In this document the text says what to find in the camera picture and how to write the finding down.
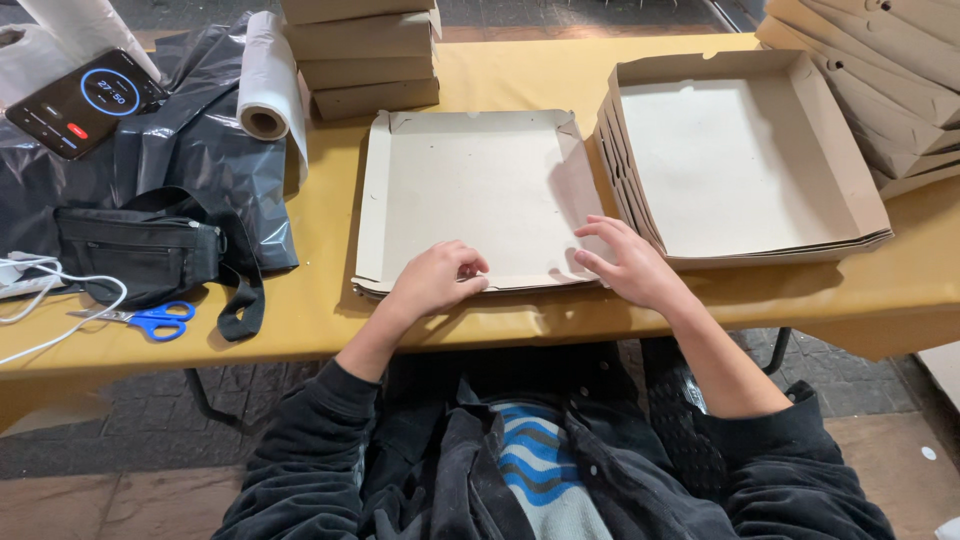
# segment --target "scissor blade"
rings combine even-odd
[[[91,315],[96,315],[100,311],[101,311],[100,309],[82,309],[80,311],[68,311],[67,315],[74,315],[77,317],[86,318]],[[127,321],[130,320],[131,317],[133,317],[133,313],[130,313],[129,311],[108,311],[107,313],[104,313],[103,315],[100,315],[97,318],[105,321],[116,321],[118,323],[126,323]]]

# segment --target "table leg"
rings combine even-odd
[[[780,369],[780,365],[783,364],[783,353],[786,352],[786,344],[790,340],[792,331],[793,329],[790,327],[780,327],[780,331],[777,332],[777,344],[774,345],[774,354],[771,356],[767,367],[763,368],[763,373],[773,375]]]
[[[184,369],[183,374],[186,375],[187,385],[190,386],[190,391],[193,392],[193,401],[197,404],[197,408],[203,416],[214,422],[226,424],[241,433],[244,432],[243,423],[239,418],[210,406],[210,401],[207,399],[206,391],[204,390],[204,384],[200,381],[200,374],[197,373],[196,368]]]

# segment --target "red button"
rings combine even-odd
[[[77,124],[74,124],[74,123],[71,122],[71,123],[69,123],[69,124],[66,125],[66,128],[67,128],[68,130],[70,130],[71,132],[77,134],[77,136],[78,136],[79,138],[86,138],[86,132],[85,132],[84,130],[80,129],[80,126],[78,126]]]

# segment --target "hand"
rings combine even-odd
[[[619,219],[590,215],[587,224],[574,234],[579,237],[595,234],[613,247],[616,265],[587,250],[577,250],[573,258],[603,278],[626,300],[667,316],[673,307],[693,297],[653,246]]]
[[[380,304],[413,325],[487,288],[490,281],[478,272],[490,272],[490,266],[477,250],[460,240],[440,242],[407,263]]]

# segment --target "blue scissors handle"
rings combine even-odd
[[[170,312],[171,307],[185,307],[186,313]],[[197,314],[197,310],[187,302],[175,300],[167,302],[162,306],[151,307],[150,309],[140,309],[133,314],[135,318],[144,317],[148,319],[166,319],[168,321],[189,321]]]
[[[127,321],[127,324],[142,328],[154,341],[170,341],[171,339],[182,336],[186,331],[186,324],[184,324],[183,321],[175,319],[155,319],[151,317],[134,316]],[[176,330],[170,335],[157,335],[156,329],[158,328],[173,328]]]

